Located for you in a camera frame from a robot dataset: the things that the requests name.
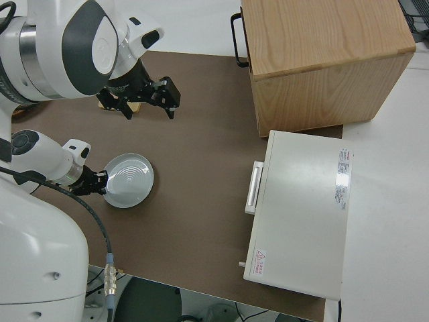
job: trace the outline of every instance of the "wooden drawer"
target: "wooden drawer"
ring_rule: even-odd
[[[415,43],[396,0],[242,0],[259,134],[373,119]]]

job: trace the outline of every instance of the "metal handle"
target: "metal handle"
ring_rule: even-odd
[[[241,62],[239,59],[239,51],[237,49],[237,40],[235,39],[235,28],[234,28],[234,21],[237,19],[243,19],[243,16],[241,13],[236,13],[231,16],[231,31],[233,32],[233,42],[234,42],[234,51],[235,51],[235,61],[237,62],[237,65],[239,67],[249,67],[249,62]]]
[[[259,185],[261,184],[263,162],[255,161],[253,163],[252,177],[249,185],[249,193],[247,194],[245,213],[254,215],[256,212],[257,195]]]

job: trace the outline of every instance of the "brown surface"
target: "brown surface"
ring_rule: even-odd
[[[143,104],[127,121],[90,98],[49,103],[13,130],[38,130],[61,144],[84,140],[93,147],[86,163],[93,170],[126,152],[151,161],[154,187],[138,206],[116,209],[101,196],[84,197],[105,223],[116,265],[126,273],[322,321],[323,299],[246,281],[238,267],[253,222],[244,214],[251,169],[267,145],[258,136],[247,70],[219,56],[149,52],[144,58],[153,78],[171,76],[182,93],[174,120]],[[339,136],[341,128],[318,132]],[[45,188],[36,196],[79,224],[90,263],[103,266],[105,245],[90,215]]]
[[[256,81],[414,52],[397,0],[242,0]]]
[[[260,136],[373,119],[412,55],[252,81]]]

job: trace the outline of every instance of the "warning label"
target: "warning label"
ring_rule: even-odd
[[[263,268],[265,267],[266,258],[267,252],[265,250],[255,250],[255,264],[253,265],[253,275],[263,275]]]

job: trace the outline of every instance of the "wooden cabinet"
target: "wooden cabinet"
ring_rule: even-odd
[[[261,137],[373,119],[416,46],[397,0],[242,0]]]

